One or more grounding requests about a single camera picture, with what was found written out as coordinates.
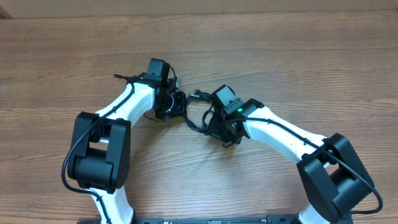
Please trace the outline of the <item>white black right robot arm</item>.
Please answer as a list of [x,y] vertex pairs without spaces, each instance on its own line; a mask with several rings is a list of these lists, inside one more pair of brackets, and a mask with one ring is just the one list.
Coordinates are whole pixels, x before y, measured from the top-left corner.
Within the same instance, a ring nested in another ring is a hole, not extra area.
[[214,109],[207,134],[223,147],[243,137],[263,142],[296,165],[309,205],[297,223],[350,223],[374,183],[349,140],[304,131],[255,99],[243,101],[223,85],[210,95]]

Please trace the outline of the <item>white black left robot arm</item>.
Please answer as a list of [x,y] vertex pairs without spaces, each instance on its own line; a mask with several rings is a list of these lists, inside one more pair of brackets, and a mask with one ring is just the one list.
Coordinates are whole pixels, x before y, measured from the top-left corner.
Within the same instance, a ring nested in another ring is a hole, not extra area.
[[61,178],[68,190],[91,195],[100,214],[97,223],[135,223],[124,188],[131,163],[131,129],[150,110],[157,122],[182,116],[187,103],[174,68],[165,60],[152,58],[146,72],[115,77],[126,81],[121,95],[95,113],[76,117]]

